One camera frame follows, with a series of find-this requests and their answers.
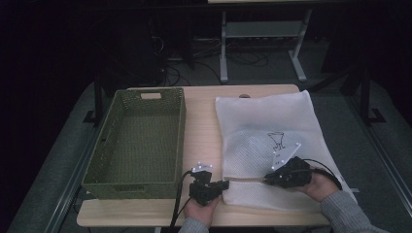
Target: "black cable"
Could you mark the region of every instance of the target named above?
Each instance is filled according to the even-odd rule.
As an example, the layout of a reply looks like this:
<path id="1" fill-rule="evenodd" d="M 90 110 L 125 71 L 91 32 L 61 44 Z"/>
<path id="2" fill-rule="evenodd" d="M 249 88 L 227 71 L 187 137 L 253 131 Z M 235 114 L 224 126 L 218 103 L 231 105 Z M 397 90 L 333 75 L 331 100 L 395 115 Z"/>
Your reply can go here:
<path id="1" fill-rule="evenodd" d="M 156 40 L 160 40 L 161 41 L 161 47 L 158 51 L 154 51 L 154 55 L 160 57 L 160 53 L 163 51 L 164 49 L 164 41 L 163 39 L 161 39 L 160 37 L 157 36 L 152 36 L 152 39 L 156 39 Z"/>
<path id="2" fill-rule="evenodd" d="M 302 160 L 303 160 L 303 161 L 312 161 L 312 162 L 316 162 L 316 163 L 318 163 L 318 164 L 321 164 L 321 165 L 324 166 L 334 177 L 336 177 L 336 176 L 332 173 L 332 171 L 331 171 L 328 167 L 326 167 L 326 165 L 323 164 L 322 162 L 319 162 L 319 161 L 316 161 L 316 160 L 310 159 L 310 158 L 305 158 L 305 159 L 302 159 Z"/>
<path id="3" fill-rule="evenodd" d="M 180 215 L 180 213 L 185 209 L 185 206 L 188 204 L 188 202 L 190 201 L 191 197 L 188 199 L 188 201 L 185 202 L 185 205 L 183 205 L 182 209 L 178 212 L 178 216 Z"/>
<path id="4" fill-rule="evenodd" d="M 177 76 L 177 77 L 178 77 L 178 79 L 177 79 L 174 83 L 172 83 L 172 84 L 169 85 L 169 86 L 174 86 L 176 83 L 179 82 L 179 80 L 180 80 L 180 78 L 181 78 L 181 74 L 180 74 L 179 70 L 176 69 L 176 68 L 174 68 L 174 67 L 171 67 L 171 66 L 166 67 L 166 69 L 168 69 L 168 68 L 176 71 L 176 73 L 177 73 L 177 74 L 172 74 L 172 73 L 167 72 L 168 75 L 172 75 L 172 76 Z"/>
<path id="5" fill-rule="evenodd" d="M 216 42 L 220 42 L 221 39 L 219 37 L 215 37 L 215 38 L 211 38 L 211 39 L 204 39 L 204 40 L 192 40 L 194 43 L 199 43 L 199 44 L 203 44 L 203 45 L 213 45 Z"/>
<path id="6" fill-rule="evenodd" d="M 196 57 L 194 57 L 194 60 L 198 60 L 198 59 L 203 59 L 203 58 L 208 58 L 208 57 L 213 57 L 213 56 L 217 56 L 217 55 L 221 55 L 221 52 L 219 50 L 214 50 L 208 53 L 205 53 L 204 55 L 197 55 Z"/>
<path id="7" fill-rule="evenodd" d="M 166 82 L 167 82 L 167 80 L 168 80 L 168 79 L 167 79 L 167 70 L 164 69 L 161 73 L 164 74 L 163 86 L 166 86 Z"/>
<path id="8" fill-rule="evenodd" d="M 167 86 L 170 86 L 170 80 L 167 78 Z"/>
<path id="9" fill-rule="evenodd" d="M 232 62 L 237 63 L 239 65 L 264 67 L 264 66 L 267 66 L 269 64 L 269 58 L 268 58 L 268 55 L 266 55 L 266 54 L 264 54 L 262 57 L 260 57 L 259 55 L 255 54 L 253 52 L 248 52 L 248 54 L 251 54 L 256 58 L 255 60 L 248 60 L 248 59 L 242 57 L 241 54 L 242 53 L 240 53 L 240 55 L 236 55 L 236 54 L 233 54 L 233 53 L 228 53 L 227 58 L 230 59 Z"/>
<path id="10" fill-rule="evenodd" d="M 194 61 L 193 63 L 203 65 L 203 66 L 206 66 L 207 68 L 209 68 L 213 72 L 213 74 L 215 74 L 216 78 L 218 78 L 219 83 L 222 84 L 221 83 L 221 77 L 219 77 L 218 73 L 216 73 L 216 71 L 212 67 L 210 67 L 209 65 L 207 65 L 205 63 L 199 62 L 199 61 Z"/>
<path id="11" fill-rule="evenodd" d="M 191 86 L 191 83 L 189 82 L 189 80 L 187 80 L 185 77 L 181 76 L 182 80 L 186 81 L 186 83 L 188 83 L 189 86 Z"/>
<path id="12" fill-rule="evenodd" d="M 197 52 L 197 53 L 194 53 L 194 54 L 193 54 L 193 58 L 200 58 L 200 57 L 199 57 L 199 54 L 203 54 L 203 53 L 205 53 L 205 52 L 207 52 L 207 51 L 211 51 L 212 53 L 214 53 L 214 52 L 220 50 L 221 44 L 222 44 L 222 43 L 218 43 L 217 45 L 215 45 L 215 46 L 212 47 L 212 48 L 208 48 L 208 49 L 206 49 L 206 50 L 202 50 L 202 51 L 199 51 L 199 52 Z"/>
<path id="13" fill-rule="evenodd" d="M 123 229 L 120 233 L 124 233 L 126 230 L 128 230 L 128 227 Z"/>
<path id="14" fill-rule="evenodd" d="M 173 216 L 172 216 L 172 220 L 171 220 L 170 226 L 169 226 L 169 231 L 168 231 L 169 233 L 172 232 L 173 227 L 175 227 L 176 220 L 179 217 L 179 213 L 180 213 L 179 212 L 179 206 L 180 206 L 180 200 L 181 200 L 181 197 L 182 197 L 183 180 L 185 179 L 185 176 L 187 176 L 188 174 L 191 174 L 191 171 L 186 171 L 182 175 L 182 177 L 181 177 L 181 179 L 178 183 L 178 191 L 176 193 L 175 208 L 173 210 Z"/>
<path id="15" fill-rule="evenodd" d="M 339 188 L 339 190 L 342 190 L 342 184 L 340 183 L 340 181 L 331 173 L 328 173 L 327 171 L 315 168 L 315 169 L 297 169 L 297 170 L 293 170 L 293 171 L 288 171 L 286 172 L 284 175 L 288 175 L 288 174 L 293 174 L 293 173 L 318 173 L 321 174 L 327 178 L 329 178 L 331 181 L 333 181 L 336 186 Z"/>

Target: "wooden table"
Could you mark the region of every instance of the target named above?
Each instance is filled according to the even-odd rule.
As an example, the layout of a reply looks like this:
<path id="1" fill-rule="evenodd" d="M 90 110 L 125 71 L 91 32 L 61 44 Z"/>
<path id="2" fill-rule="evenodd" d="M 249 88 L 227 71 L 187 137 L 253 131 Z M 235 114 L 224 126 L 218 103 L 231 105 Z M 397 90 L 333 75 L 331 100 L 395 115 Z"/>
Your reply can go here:
<path id="1" fill-rule="evenodd" d="M 222 136 L 215 110 L 217 96 L 251 98 L 273 94 L 298 92 L 291 84 L 282 85 L 226 85 L 184 87 L 187 106 L 183 171 L 190 170 L 198 161 L 213 164 L 212 182 L 222 179 Z M 187 177 L 182 202 L 189 197 Z M 172 218 L 174 199 L 86 200 L 78 215 L 81 226 L 168 226 Z M 183 223 L 180 215 L 176 225 Z M 226 205 L 222 200 L 217 207 L 213 226 L 297 226 L 328 225 L 320 213 L 294 213 L 257 210 Z"/>

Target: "metal stand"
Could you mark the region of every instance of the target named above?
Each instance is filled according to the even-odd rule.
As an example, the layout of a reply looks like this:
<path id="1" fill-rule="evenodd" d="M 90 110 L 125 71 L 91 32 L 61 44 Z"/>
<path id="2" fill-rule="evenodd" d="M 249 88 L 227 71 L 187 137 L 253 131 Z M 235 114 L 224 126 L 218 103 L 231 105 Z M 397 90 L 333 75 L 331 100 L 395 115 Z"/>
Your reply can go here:
<path id="1" fill-rule="evenodd" d="M 294 71 L 297 74 L 297 78 L 303 83 L 306 82 L 307 79 L 297 56 L 299 55 L 300 48 L 302 47 L 303 39 L 305 37 L 306 29 L 308 28 L 309 19 L 311 15 L 312 9 L 307 10 L 305 14 L 305 19 L 303 20 L 303 23 L 299 29 L 299 34 L 297 35 L 296 47 L 294 48 L 294 50 L 289 50 L 289 56 L 291 57 Z"/>
<path id="2" fill-rule="evenodd" d="M 88 111 L 85 119 L 83 120 L 84 123 L 94 123 L 94 127 L 96 127 L 100 119 L 103 117 L 103 101 L 102 101 L 102 86 L 100 83 L 100 77 L 94 79 L 94 109 L 95 111 Z"/>
<path id="3" fill-rule="evenodd" d="M 360 117 L 363 122 L 370 126 L 371 123 L 386 122 L 378 109 L 372 109 L 375 117 L 369 117 L 369 92 L 370 92 L 370 77 L 367 69 L 364 70 L 364 75 L 361 80 L 360 92 Z"/>
<path id="4" fill-rule="evenodd" d="M 294 71 L 300 82 L 306 82 L 306 76 L 298 59 L 300 48 L 306 34 L 312 9 L 306 11 L 303 21 L 258 21 L 258 22 L 227 22 L 226 12 L 222 15 L 222 50 L 220 57 L 221 82 L 227 83 L 226 38 L 246 37 L 296 37 L 294 50 L 289 51 Z"/>

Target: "basket handle slot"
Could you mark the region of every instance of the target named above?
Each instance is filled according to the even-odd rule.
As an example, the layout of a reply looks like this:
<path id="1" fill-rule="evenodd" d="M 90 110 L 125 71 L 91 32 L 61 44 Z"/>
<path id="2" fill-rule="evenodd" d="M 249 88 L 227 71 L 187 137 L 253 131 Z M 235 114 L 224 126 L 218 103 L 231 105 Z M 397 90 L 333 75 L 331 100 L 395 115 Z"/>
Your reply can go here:
<path id="1" fill-rule="evenodd" d="M 161 99 L 161 93 L 141 93 L 142 99 Z"/>
<path id="2" fill-rule="evenodd" d="M 145 186 L 142 184 L 129 184 L 115 186 L 117 192 L 146 192 Z"/>

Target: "hand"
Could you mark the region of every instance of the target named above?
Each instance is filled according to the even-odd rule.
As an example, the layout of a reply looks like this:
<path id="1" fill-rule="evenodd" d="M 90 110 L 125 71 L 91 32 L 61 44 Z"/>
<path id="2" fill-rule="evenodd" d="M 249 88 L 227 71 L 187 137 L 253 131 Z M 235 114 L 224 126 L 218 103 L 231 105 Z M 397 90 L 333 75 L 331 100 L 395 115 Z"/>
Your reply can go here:
<path id="1" fill-rule="evenodd" d="M 185 217 L 196 218 L 208 228 L 212 224 L 213 212 L 219 204 L 221 196 L 210 201 L 206 206 L 202 206 L 194 199 L 190 199 L 185 206 Z"/>
<path id="2" fill-rule="evenodd" d="M 312 173 L 312 180 L 309 184 L 296 187 L 295 189 L 312 197 L 317 202 L 322 202 L 332 193 L 339 191 L 339 188 L 333 181 L 317 173 Z"/>

